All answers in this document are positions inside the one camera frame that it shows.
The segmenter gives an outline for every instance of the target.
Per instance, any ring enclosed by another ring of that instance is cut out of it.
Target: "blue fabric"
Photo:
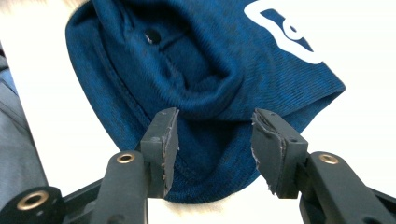
[[[345,89],[324,63],[282,49],[274,31],[254,21],[250,4],[91,0],[66,26],[78,80],[120,150],[135,148],[158,111],[180,110],[166,200],[212,202],[259,175],[250,150],[254,108],[301,132]],[[285,21],[271,8],[258,16],[279,29]],[[147,29],[161,35],[158,44],[147,41]],[[303,38],[288,41],[312,53]]]
[[[15,87],[14,79],[12,78],[11,72],[9,69],[5,69],[0,72],[0,82],[6,84],[10,90],[12,90],[16,95],[18,95],[17,88]]]

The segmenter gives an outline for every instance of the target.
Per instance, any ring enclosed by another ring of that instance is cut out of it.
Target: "white table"
[[[18,2],[0,4],[0,40],[49,183],[67,195],[103,177],[118,152],[67,55],[64,26],[80,0]],[[303,132],[309,151],[343,157],[367,186],[396,197],[396,5],[278,0],[276,9],[347,88]],[[148,203],[150,223],[302,223],[298,201],[272,196],[262,177],[215,203]]]

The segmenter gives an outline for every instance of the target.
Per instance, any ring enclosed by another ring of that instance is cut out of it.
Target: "gray fabric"
[[[19,193],[47,185],[20,99],[0,82],[0,209]]]

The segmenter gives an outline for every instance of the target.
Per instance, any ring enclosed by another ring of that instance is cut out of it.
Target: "screw hole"
[[[36,208],[44,203],[48,199],[48,197],[49,194],[44,190],[30,193],[18,202],[17,208],[22,211]]]
[[[134,160],[134,154],[125,153],[117,157],[117,162],[119,163],[128,163]]]
[[[332,165],[337,164],[339,162],[339,160],[337,160],[337,158],[335,158],[334,156],[329,155],[329,154],[321,154],[319,156],[319,158],[321,161],[324,161],[324,162],[332,164]]]

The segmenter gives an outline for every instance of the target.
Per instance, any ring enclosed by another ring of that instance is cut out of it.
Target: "white logo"
[[[288,20],[283,21],[283,31],[279,28],[279,26],[271,20],[265,18],[261,13],[265,10],[272,9],[271,3],[268,1],[255,1],[250,3],[245,7],[245,14],[258,25],[267,29],[272,36],[274,37],[277,46],[280,49],[283,49],[291,54],[294,54],[296,57],[307,63],[321,63],[322,60],[317,57],[315,52],[310,51],[300,44],[292,41],[299,40],[303,38],[297,31],[292,28],[291,24]]]

